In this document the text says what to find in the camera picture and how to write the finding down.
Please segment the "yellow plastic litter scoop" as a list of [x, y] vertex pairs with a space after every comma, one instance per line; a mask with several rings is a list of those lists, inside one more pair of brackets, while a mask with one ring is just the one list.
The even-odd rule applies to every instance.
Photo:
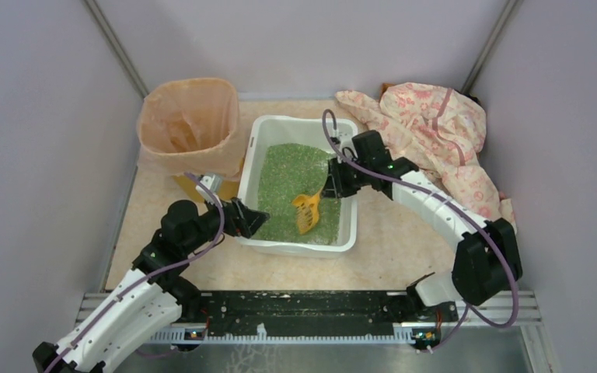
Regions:
[[319, 222], [319, 203], [321, 201], [320, 188], [315, 194], [299, 194], [292, 201], [296, 208], [296, 226], [300, 235], [305, 235], [314, 229]]

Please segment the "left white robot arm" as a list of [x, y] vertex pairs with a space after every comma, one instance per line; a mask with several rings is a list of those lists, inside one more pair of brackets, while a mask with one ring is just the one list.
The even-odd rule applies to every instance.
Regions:
[[181, 274], [224, 235], [252, 237], [270, 214], [239, 198], [209, 204], [172, 203], [151, 241], [117, 287], [67, 336], [32, 353], [38, 372], [113, 372], [143, 343], [171, 323], [194, 320], [200, 290]]

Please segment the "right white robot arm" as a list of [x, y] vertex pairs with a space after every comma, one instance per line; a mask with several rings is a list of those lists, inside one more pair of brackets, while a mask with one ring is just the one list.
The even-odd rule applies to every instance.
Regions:
[[455, 253], [449, 272], [426, 275], [408, 287], [416, 309], [459, 300], [482, 305], [500, 291], [516, 290], [522, 264], [511, 223], [459, 204], [415, 163], [392, 158], [377, 131], [354, 136], [352, 146], [336, 154], [328, 162], [323, 198], [351, 197], [371, 187], [419, 215]]

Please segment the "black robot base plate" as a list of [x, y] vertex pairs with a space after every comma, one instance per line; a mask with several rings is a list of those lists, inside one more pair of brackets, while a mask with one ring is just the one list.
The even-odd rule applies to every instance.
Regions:
[[209, 337], [390, 336], [403, 322], [457, 322], [453, 302], [419, 308], [405, 291], [209, 291], [181, 313]]

